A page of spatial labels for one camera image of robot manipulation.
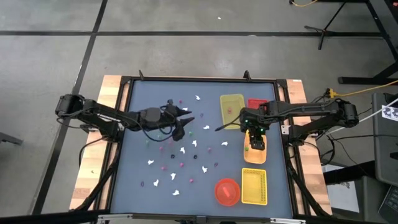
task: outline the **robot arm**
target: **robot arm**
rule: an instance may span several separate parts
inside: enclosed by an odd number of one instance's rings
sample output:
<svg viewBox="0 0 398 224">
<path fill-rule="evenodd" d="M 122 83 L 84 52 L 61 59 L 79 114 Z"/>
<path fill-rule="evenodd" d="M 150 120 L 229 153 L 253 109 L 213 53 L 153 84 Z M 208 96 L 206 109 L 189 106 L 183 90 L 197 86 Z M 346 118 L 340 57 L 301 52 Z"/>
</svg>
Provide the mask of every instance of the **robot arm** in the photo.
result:
<svg viewBox="0 0 398 224">
<path fill-rule="evenodd" d="M 249 130 L 250 144 L 253 149 L 264 150 L 262 135 L 272 123 L 284 121 L 289 117 L 323 116 L 322 118 L 303 126 L 293 125 L 285 134 L 289 135 L 289 143 L 302 145 L 309 134 L 324 131 L 335 126 L 351 128 L 359 122 L 355 105 L 336 99 L 324 103 L 296 103 L 270 101 L 259 106 L 258 109 L 242 108 L 239 114 L 241 131 Z"/>
<path fill-rule="evenodd" d="M 88 100 L 81 95 L 63 95 L 60 97 L 55 114 L 59 119 L 74 118 L 84 122 L 80 126 L 86 132 L 95 128 L 106 137 L 108 141 L 117 142 L 124 128 L 131 131 L 152 131 L 174 127 L 172 137 L 179 141 L 185 135 L 183 127 L 194 118 L 178 120 L 179 116 L 191 113 L 173 105 L 168 100 L 165 106 L 160 108 L 147 108 L 140 111 L 122 112 L 114 108 Z"/>
</svg>

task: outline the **gray floor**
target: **gray floor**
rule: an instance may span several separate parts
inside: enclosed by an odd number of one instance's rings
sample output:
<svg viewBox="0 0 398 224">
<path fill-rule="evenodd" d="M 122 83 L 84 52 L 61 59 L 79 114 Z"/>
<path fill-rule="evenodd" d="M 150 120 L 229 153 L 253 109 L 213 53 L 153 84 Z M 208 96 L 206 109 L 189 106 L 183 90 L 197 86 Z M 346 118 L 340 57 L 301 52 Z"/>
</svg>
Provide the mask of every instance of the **gray floor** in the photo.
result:
<svg viewBox="0 0 398 224">
<path fill-rule="evenodd" d="M 92 30 L 100 0 L 0 0 L 0 30 Z M 114 0 L 100 30 L 302 31 L 323 27 L 339 4 L 297 8 L 282 0 Z M 330 29 L 377 31 L 364 5 L 348 4 Z M 24 139 L 21 147 L 0 144 L 0 216 L 23 215 L 42 175 L 58 124 L 58 97 L 69 93 L 88 37 L 0 37 L 0 131 Z M 367 86 L 339 85 L 338 76 L 371 77 L 393 62 L 382 39 L 288 37 L 98 37 L 81 87 L 96 98 L 103 75 L 294 78 L 307 99 L 325 88 L 347 93 Z M 378 92 L 397 91 L 396 87 Z M 358 111 L 371 94 L 347 97 Z M 372 133 L 371 121 L 335 134 Z M 78 172 L 78 150 L 86 134 L 69 130 L 44 212 L 67 211 Z M 356 162 L 373 159 L 373 140 L 344 140 Z M 330 146 L 322 139 L 321 151 Z M 337 145 L 335 161 L 353 164 Z"/>
</svg>

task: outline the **blue tabletop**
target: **blue tabletop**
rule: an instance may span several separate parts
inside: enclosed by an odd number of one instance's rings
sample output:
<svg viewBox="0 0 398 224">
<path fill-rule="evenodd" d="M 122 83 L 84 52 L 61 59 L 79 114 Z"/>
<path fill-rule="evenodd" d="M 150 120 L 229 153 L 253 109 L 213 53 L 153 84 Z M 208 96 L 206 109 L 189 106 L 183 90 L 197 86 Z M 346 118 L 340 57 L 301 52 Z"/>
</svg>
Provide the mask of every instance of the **blue tabletop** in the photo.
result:
<svg viewBox="0 0 398 224">
<path fill-rule="evenodd" d="M 242 94 L 246 105 L 249 98 L 275 99 L 270 83 L 134 82 L 130 111 L 162 106 L 168 99 L 173 99 L 178 107 L 193 112 L 183 118 L 194 116 L 195 120 L 186 125 L 187 134 L 179 142 L 151 141 L 147 145 L 142 131 L 126 130 L 113 192 L 112 213 L 292 218 L 279 124 L 272 124 L 266 132 L 266 162 L 261 165 L 245 162 L 244 134 L 240 130 L 214 132 L 215 128 L 223 125 L 220 96 L 228 94 Z M 193 132 L 192 136 L 188 135 L 189 131 Z M 165 137 L 158 130 L 148 133 L 153 138 L 158 138 L 158 135 Z M 185 154 L 180 152 L 181 147 L 185 148 Z M 208 168 L 206 173 L 203 173 L 202 166 Z M 239 200 L 233 207 L 224 207 L 216 201 L 216 183 L 232 178 L 241 186 L 243 167 L 267 171 L 266 206 L 243 204 Z M 176 173 L 174 180 L 171 173 Z M 153 182 L 157 179 L 159 184 L 155 187 Z M 180 195 L 172 195 L 175 190 Z"/>
</svg>

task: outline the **black cable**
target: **black cable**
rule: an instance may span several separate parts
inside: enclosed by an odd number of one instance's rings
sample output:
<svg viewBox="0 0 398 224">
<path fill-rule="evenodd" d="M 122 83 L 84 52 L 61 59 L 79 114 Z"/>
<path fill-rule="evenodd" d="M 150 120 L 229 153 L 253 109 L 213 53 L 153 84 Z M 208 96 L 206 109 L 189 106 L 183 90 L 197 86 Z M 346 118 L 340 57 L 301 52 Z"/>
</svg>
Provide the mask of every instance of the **black cable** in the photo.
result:
<svg viewBox="0 0 398 224">
<path fill-rule="evenodd" d="M 367 109 L 366 111 L 360 112 L 360 113 L 358 114 L 358 116 L 361 115 L 361 114 L 364 114 L 364 113 L 368 112 L 368 111 L 371 110 L 371 109 L 372 109 L 372 107 L 370 107 L 370 108 Z"/>
<path fill-rule="evenodd" d="M 347 137 L 342 137 L 342 138 L 336 138 L 334 140 L 337 141 L 337 140 L 342 140 L 342 139 L 364 138 L 364 137 L 392 137 L 392 138 L 398 138 L 398 136 L 392 135 L 392 134 L 366 134 L 366 135 L 360 135 L 360 136 L 347 136 Z"/>
<path fill-rule="evenodd" d="M 80 167 L 80 165 L 81 165 L 81 157 L 82 157 L 82 155 L 83 155 L 83 151 L 84 151 L 84 149 L 85 149 L 85 147 L 87 147 L 87 146 L 89 146 L 89 145 L 91 145 L 91 144 L 94 144 L 94 143 L 96 143 L 96 142 L 98 142 L 98 141 L 100 141 L 100 140 L 103 140 L 103 139 L 105 139 L 106 137 L 105 136 L 103 136 L 102 138 L 99 138 L 99 139 L 97 139 L 97 140 L 94 140 L 94 141 L 92 141 L 92 142 L 89 142 L 89 143 L 87 143 L 87 144 L 85 144 L 81 149 L 80 149 L 80 152 L 79 152 L 79 167 Z"/>
<path fill-rule="evenodd" d="M 318 146 L 316 146 L 316 145 L 314 145 L 314 144 L 312 144 L 312 143 L 310 143 L 310 142 L 306 142 L 306 141 L 304 141 L 304 143 L 305 143 L 305 144 L 309 144 L 309 145 L 315 147 L 315 148 L 317 149 L 317 151 L 318 151 L 318 155 L 321 156 L 321 151 L 319 150 Z"/>
<path fill-rule="evenodd" d="M 359 166 L 358 163 L 355 162 L 355 161 L 351 158 L 351 156 L 349 156 L 349 154 L 348 154 L 346 148 L 344 147 L 343 143 L 341 143 L 339 140 L 336 140 L 335 138 L 332 138 L 332 139 L 333 139 L 334 141 L 338 142 L 338 143 L 343 147 L 343 150 L 344 150 L 344 152 L 346 153 L 346 155 L 348 156 L 348 159 L 350 159 L 353 163 L 355 163 L 355 165 L 357 165 L 368 177 L 370 177 L 370 175 L 369 175 L 364 169 L 362 169 L 362 167 Z"/>
<path fill-rule="evenodd" d="M 58 123 L 60 123 L 60 124 L 64 125 L 64 126 L 68 127 L 68 128 L 80 129 L 80 127 L 76 127 L 76 126 L 70 126 L 70 125 L 67 125 L 67 124 L 65 124 L 65 123 L 61 122 L 61 121 L 60 121 L 61 119 L 63 119 L 63 118 L 57 118 L 57 119 L 56 119 L 56 121 L 57 121 Z"/>
</svg>

